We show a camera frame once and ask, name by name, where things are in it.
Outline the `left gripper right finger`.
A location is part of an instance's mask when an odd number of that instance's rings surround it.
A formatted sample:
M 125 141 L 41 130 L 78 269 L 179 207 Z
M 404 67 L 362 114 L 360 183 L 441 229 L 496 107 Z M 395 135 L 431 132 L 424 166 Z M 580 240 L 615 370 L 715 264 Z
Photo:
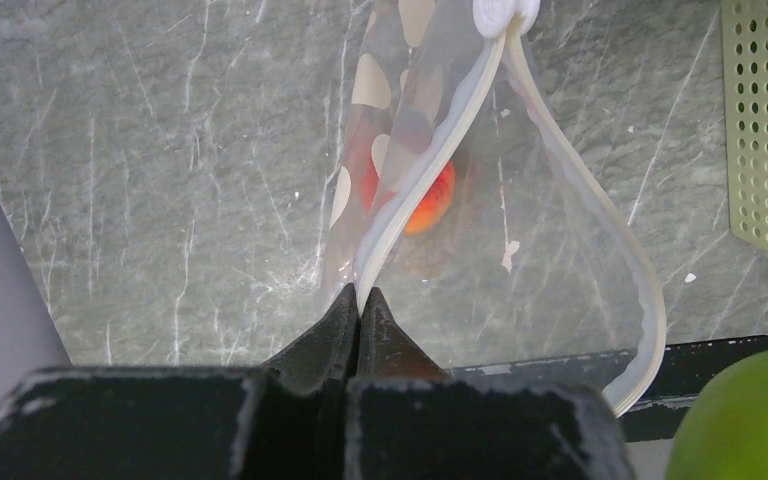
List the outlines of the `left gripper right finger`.
M 365 364 L 347 385 L 350 479 L 632 479 L 601 392 L 502 375 L 385 377 L 374 362 L 394 325 L 379 288 L 361 318 Z

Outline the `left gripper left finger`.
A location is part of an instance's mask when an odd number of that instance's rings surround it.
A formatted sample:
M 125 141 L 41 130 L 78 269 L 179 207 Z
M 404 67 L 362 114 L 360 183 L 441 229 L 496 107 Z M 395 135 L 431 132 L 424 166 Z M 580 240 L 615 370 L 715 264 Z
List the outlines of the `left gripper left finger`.
M 257 366 L 35 370 L 0 401 L 0 479 L 338 479 L 358 321 L 349 285 Z

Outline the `orange peach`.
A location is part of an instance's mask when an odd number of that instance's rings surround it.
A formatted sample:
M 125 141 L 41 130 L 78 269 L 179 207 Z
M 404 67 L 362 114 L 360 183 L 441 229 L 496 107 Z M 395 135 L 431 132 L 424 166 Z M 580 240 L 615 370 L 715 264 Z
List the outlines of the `orange peach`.
M 360 201 L 365 213 L 369 213 L 377 190 L 379 175 L 372 156 L 369 155 L 368 168 L 360 186 Z M 449 160 L 436 177 L 429 190 L 423 196 L 408 219 L 405 236 L 416 236 L 434 227 L 449 209 L 456 185 L 456 170 Z

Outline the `clear dotted zip bag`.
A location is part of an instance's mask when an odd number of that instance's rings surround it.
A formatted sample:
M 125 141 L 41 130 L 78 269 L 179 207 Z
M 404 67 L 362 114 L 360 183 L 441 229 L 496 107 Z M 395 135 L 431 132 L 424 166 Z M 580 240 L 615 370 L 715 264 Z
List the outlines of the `clear dotted zip bag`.
M 623 414 L 666 343 L 654 268 L 556 118 L 532 53 L 542 1 L 374 1 L 357 52 L 319 286 L 379 288 L 397 324 L 454 367 L 629 350 L 599 390 Z M 369 213 L 360 186 L 371 155 Z M 405 225 L 452 160 L 453 201 Z

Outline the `green apple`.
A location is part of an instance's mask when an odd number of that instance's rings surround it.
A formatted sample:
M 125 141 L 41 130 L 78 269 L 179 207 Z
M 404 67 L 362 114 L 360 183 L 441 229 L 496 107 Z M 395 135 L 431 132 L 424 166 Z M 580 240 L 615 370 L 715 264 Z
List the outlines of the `green apple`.
M 768 479 L 768 351 L 701 390 L 672 442 L 667 479 Z

